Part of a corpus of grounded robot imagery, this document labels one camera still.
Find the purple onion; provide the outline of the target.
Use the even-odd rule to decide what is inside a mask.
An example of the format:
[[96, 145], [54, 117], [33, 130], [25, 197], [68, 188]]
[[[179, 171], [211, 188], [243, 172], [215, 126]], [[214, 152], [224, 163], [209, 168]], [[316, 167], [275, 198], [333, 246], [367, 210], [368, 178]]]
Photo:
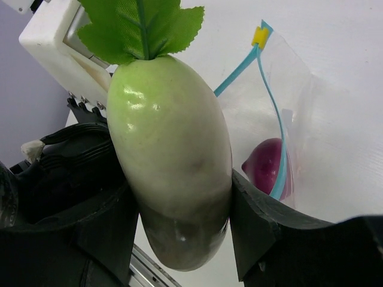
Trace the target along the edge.
[[271, 194], [278, 176], [281, 150], [281, 138], [267, 139], [253, 149], [241, 166], [248, 180], [267, 195]]

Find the white radish with leaves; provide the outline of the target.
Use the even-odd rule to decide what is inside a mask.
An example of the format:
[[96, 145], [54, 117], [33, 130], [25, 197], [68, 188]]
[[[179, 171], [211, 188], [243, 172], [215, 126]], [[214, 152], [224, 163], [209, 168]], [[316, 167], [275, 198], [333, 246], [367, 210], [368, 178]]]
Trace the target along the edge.
[[116, 65], [107, 123], [158, 260], [205, 265], [226, 234], [232, 149], [217, 97], [175, 57], [198, 35], [204, 7], [180, 1], [82, 1], [81, 42]]

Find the clear zip top bag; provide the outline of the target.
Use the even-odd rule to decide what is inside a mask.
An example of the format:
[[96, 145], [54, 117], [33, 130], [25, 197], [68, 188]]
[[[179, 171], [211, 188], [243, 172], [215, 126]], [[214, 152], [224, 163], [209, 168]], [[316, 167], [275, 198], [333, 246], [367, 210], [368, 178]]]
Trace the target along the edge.
[[233, 167], [270, 138], [281, 138], [278, 176], [270, 197], [304, 214], [341, 222], [346, 210], [332, 196], [336, 181], [319, 158], [314, 101], [322, 91], [309, 68], [272, 26], [261, 22], [250, 52], [216, 88], [233, 150]]

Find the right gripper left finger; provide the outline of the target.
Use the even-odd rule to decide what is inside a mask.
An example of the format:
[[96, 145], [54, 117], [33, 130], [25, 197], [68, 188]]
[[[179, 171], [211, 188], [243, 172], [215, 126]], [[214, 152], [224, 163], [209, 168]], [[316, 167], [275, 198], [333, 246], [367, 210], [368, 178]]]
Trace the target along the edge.
[[127, 286], [137, 205], [107, 127], [81, 123], [1, 167], [2, 286]]

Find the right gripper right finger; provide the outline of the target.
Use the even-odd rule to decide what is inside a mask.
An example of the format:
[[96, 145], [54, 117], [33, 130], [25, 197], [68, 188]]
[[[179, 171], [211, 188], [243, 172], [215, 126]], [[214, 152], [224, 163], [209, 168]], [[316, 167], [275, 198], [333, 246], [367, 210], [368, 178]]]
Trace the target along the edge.
[[382, 216], [337, 224], [298, 212], [233, 172], [230, 227], [245, 286], [381, 286]]

